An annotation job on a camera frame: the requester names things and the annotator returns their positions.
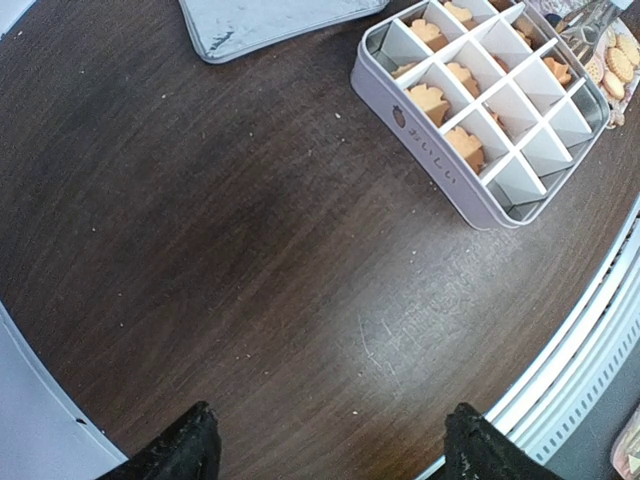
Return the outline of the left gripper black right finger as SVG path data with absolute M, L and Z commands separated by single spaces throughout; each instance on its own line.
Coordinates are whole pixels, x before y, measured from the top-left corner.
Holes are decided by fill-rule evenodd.
M 445 420 L 446 479 L 560 480 L 532 460 L 469 403 Z

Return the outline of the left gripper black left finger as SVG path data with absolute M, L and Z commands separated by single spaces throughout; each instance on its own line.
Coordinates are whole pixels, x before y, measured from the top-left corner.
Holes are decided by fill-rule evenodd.
M 221 437 L 210 405 L 198 401 L 147 446 L 99 479 L 218 479 Z

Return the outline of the silver serving tongs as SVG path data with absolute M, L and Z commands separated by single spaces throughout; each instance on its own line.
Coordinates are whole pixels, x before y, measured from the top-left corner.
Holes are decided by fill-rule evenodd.
M 609 25 L 632 4 L 632 0 L 588 1 L 561 19 L 555 30 L 567 45 L 594 46 Z

